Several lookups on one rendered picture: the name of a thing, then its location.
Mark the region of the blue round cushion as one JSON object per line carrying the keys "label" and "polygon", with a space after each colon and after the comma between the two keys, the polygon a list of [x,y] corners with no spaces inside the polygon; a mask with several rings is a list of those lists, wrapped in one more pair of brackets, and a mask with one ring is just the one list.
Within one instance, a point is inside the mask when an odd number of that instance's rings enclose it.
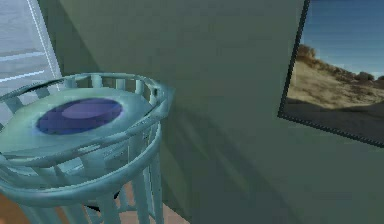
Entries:
{"label": "blue round cushion", "polygon": [[123,106],[106,98],[86,98],[61,104],[47,111],[36,122],[36,128],[48,135],[83,133],[115,120]]}

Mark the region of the pale teal round stool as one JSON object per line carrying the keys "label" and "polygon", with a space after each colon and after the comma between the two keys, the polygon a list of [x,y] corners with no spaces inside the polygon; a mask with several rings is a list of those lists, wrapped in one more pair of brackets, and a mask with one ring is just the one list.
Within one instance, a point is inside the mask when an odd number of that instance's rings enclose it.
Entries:
{"label": "pale teal round stool", "polygon": [[[50,92],[37,82],[0,97],[11,111],[0,123],[0,193],[16,202],[31,224],[123,224],[134,211],[139,224],[164,224],[159,145],[161,121],[170,110],[173,88],[135,74],[104,73],[61,78]],[[83,133],[48,135],[37,120],[61,104],[106,98],[123,106],[112,122]]]}

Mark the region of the framed desert landscape picture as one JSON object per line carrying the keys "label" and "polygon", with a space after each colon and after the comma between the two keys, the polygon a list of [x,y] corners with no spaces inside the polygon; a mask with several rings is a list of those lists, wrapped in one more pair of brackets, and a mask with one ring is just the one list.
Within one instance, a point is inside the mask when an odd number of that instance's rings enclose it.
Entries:
{"label": "framed desert landscape picture", "polygon": [[305,0],[278,116],[384,148],[384,0]]}

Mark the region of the white window blind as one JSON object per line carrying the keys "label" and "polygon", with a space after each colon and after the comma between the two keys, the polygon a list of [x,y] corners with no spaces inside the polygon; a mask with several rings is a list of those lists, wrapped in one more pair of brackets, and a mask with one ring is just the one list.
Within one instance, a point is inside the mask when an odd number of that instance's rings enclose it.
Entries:
{"label": "white window blind", "polygon": [[38,0],[0,0],[0,97],[61,77]]}

